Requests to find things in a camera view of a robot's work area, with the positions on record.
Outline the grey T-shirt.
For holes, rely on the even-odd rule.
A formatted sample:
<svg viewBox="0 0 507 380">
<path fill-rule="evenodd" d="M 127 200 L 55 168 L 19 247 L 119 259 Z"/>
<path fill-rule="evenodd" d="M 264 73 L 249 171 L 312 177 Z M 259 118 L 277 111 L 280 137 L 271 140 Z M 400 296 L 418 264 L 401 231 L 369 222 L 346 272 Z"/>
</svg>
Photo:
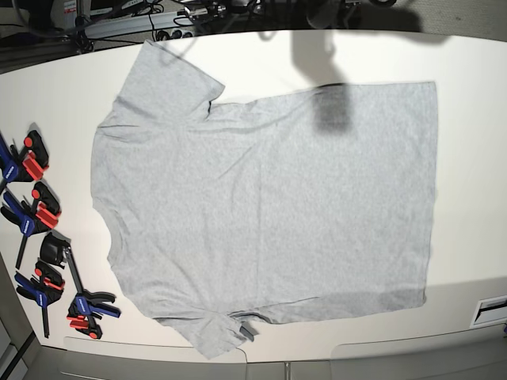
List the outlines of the grey T-shirt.
<svg viewBox="0 0 507 380">
<path fill-rule="evenodd" d="M 422 306 L 435 84 L 223 91 L 147 41 L 97 126 L 91 196 L 123 295 L 207 358 L 251 340 L 252 321 Z"/>
</svg>

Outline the white power strip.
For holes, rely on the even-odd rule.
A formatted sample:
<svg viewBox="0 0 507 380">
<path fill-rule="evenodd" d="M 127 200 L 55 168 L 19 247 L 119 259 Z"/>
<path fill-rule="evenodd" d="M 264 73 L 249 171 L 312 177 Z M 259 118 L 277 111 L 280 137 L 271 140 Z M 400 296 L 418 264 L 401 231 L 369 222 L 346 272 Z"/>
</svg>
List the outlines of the white power strip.
<svg viewBox="0 0 507 380">
<path fill-rule="evenodd" d="M 160 29 L 154 34 L 156 41 L 179 40 L 194 37 L 194 33 L 187 29 L 174 28 L 171 30 Z"/>
</svg>

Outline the long black bar clamp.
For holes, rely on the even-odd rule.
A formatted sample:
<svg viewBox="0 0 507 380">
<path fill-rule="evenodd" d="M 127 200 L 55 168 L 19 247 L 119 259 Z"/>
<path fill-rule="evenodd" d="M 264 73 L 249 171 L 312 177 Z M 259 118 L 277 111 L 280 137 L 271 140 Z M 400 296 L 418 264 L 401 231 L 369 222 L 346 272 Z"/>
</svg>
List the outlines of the long black bar clamp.
<svg viewBox="0 0 507 380">
<path fill-rule="evenodd" d="M 102 330 L 97 320 L 101 320 L 103 316 L 119 318 L 121 315 L 120 309 L 113 305 L 116 296 L 108 292 L 88 291 L 79 275 L 71 244 L 53 233 L 44 237 L 40 256 L 46 263 L 61 268 L 64 268 L 64 263 L 67 264 L 76 288 L 76 295 L 67 312 L 70 327 L 93 340 L 100 340 Z"/>
</svg>

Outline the blue red bar clamp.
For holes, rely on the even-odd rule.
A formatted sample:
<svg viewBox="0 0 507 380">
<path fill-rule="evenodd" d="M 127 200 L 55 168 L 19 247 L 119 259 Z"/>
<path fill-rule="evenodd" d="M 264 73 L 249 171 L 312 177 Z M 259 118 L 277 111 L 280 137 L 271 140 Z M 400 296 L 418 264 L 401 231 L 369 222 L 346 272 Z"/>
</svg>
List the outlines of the blue red bar clamp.
<svg viewBox="0 0 507 380">
<path fill-rule="evenodd" d="M 12 183 L 41 180 L 48 167 L 48 149 L 35 123 L 31 124 L 20 150 L 14 143 L 8 145 L 1 135 L 1 192 Z"/>
<path fill-rule="evenodd" d="M 16 292 L 28 300 L 34 301 L 41 309 L 44 337 L 50 336 L 48 307 L 62 297 L 65 281 L 61 274 L 50 264 L 39 259 L 35 264 L 35 275 L 30 279 L 16 272 Z"/>
<path fill-rule="evenodd" d="M 35 234 L 54 230 L 61 207 L 51 189 L 42 181 L 37 181 L 33 186 L 31 204 L 25 200 L 18 201 L 9 190 L 5 190 L 2 197 L 2 215 L 17 226 L 22 235 L 15 264 L 15 268 L 20 269 L 28 239 Z"/>
</svg>

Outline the top blue red bar clamp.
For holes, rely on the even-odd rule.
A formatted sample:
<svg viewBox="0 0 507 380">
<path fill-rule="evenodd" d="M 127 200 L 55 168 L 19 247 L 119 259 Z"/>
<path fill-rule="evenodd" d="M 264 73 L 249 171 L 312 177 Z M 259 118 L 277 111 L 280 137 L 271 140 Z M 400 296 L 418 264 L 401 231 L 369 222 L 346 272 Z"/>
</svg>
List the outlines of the top blue red bar clamp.
<svg viewBox="0 0 507 380">
<path fill-rule="evenodd" d="M 12 183 L 41 180 L 48 167 L 48 149 L 35 123 L 31 124 L 20 150 L 14 143 L 8 145 L 1 135 L 1 192 Z"/>
</svg>

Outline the white slotted table plate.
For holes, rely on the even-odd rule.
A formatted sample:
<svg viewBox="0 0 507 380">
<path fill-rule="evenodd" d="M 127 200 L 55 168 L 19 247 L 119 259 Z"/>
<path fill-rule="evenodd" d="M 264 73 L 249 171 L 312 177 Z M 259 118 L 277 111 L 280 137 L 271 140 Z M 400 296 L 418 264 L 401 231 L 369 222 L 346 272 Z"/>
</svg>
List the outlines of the white slotted table plate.
<svg viewBox="0 0 507 380">
<path fill-rule="evenodd" d="M 506 322 L 506 296 L 480 300 L 472 316 L 470 328 L 476 329 Z"/>
</svg>

